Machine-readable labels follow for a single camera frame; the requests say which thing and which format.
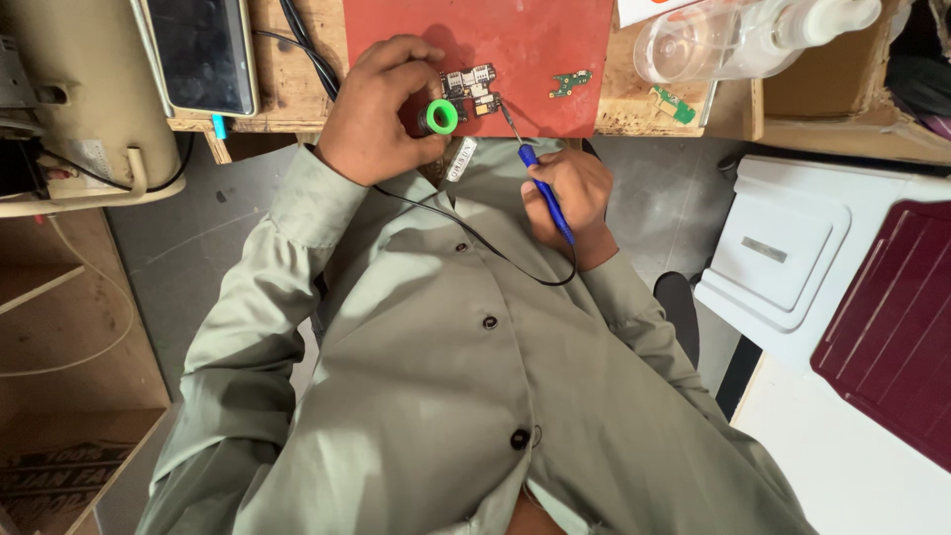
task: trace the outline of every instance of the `long sleeve shirt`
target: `long sleeve shirt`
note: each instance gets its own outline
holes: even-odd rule
[[[531,235],[515,151],[480,140],[458,183],[381,186],[564,279],[570,263]],[[329,327],[296,404],[297,326],[319,305]],[[622,253],[542,286],[306,149],[224,276],[181,390],[140,533],[502,535],[523,485],[571,535],[813,533]]]

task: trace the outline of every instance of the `white cable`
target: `white cable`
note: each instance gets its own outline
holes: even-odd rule
[[[86,357],[85,359],[78,360],[74,363],[64,364],[62,366],[56,366],[56,367],[45,367],[42,369],[32,369],[29,371],[3,372],[3,373],[0,373],[0,379],[7,378],[7,377],[24,377],[27,375],[40,375],[41,373],[51,373],[53,371],[60,371],[63,369],[68,369],[71,367],[79,366],[81,364],[85,364],[91,361],[92,359],[98,357],[99,355],[102,355],[103,353],[108,352],[113,347],[116,347],[117,344],[119,344],[120,342],[123,341],[124,338],[126,338],[126,335],[132,330],[132,325],[135,323],[135,305],[132,303],[132,298],[128,296],[128,293],[126,293],[126,291],[123,290],[121,286],[119,286],[119,283],[110,279],[108,276],[106,276],[105,273],[103,273],[99,268],[97,268],[93,264],[90,264],[89,260],[87,260],[82,254],[79,253],[79,251],[76,250],[75,247],[72,246],[72,243],[69,242],[69,240],[66,237],[66,234],[64,234],[63,230],[60,228],[59,223],[56,222],[55,217],[48,216],[48,219],[49,219],[49,222],[53,225],[53,228],[56,229],[56,233],[59,234],[60,239],[63,240],[63,243],[66,244],[66,247],[74,255],[76,255],[76,258],[78,258],[80,262],[85,264],[87,268],[92,269],[100,277],[109,281],[113,286],[116,287],[117,290],[119,290],[119,293],[121,293],[122,296],[126,299],[126,305],[128,306],[128,326],[126,326],[126,330],[123,331],[123,333],[119,335],[119,338],[116,338],[113,343],[106,346],[105,349],[99,351],[98,353],[93,353],[92,356]]]

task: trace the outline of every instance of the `gray floor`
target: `gray floor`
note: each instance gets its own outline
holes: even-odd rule
[[[662,273],[690,276],[712,254],[732,200],[732,183],[715,164],[743,149],[713,138],[595,138],[614,173],[608,224],[618,245],[649,287]],[[248,232],[274,198],[294,148],[216,166],[199,137],[184,191],[163,201],[110,208],[107,213],[172,399],[184,356],[218,298],[224,273],[241,257]],[[739,333],[698,304],[700,373],[715,392]],[[314,353],[308,354],[312,369]],[[295,373],[303,387],[307,364]],[[104,535],[134,530],[146,486],[165,439],[156,433],[97,509]]]

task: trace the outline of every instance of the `plastic bottle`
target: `plastic bottle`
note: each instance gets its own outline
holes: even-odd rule
[[[766,78],[880,12],[880,0],[705,0],[641,30],[634,67],[654,83]]]

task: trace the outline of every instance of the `man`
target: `man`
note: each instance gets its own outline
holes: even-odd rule
[[[541,141],[528,170],[574,252],[514,141],[480,141],[458,183],[414,171],[448,138],[411,139],[397,110],[440,96],[427,62],[442,56],[413,36],[375,44],[295,156],[188,351],[139,531],[812,533],[618,253],[596,158]],[[573,254],[563,286],[521,271],[560,281]],[[295,406],[296,328],[322,272],[332,322]]]

